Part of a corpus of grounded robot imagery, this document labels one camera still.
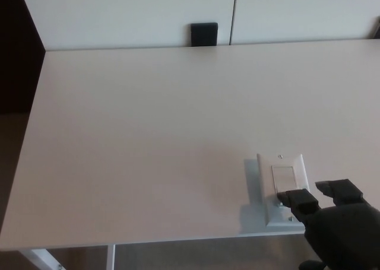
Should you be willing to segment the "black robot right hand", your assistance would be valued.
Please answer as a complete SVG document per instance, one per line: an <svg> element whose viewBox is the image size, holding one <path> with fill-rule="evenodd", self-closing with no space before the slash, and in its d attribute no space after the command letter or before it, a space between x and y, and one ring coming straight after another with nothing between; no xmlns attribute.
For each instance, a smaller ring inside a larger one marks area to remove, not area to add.
<svg viewBox="0 0 380 270"><path fill-rule="evenodd" d="M305 226L304 237L319 257L302 262L299 269L379 269L379 210L349 179L315 185L334 206L321 208L306 189L277 194Z"/></svg>

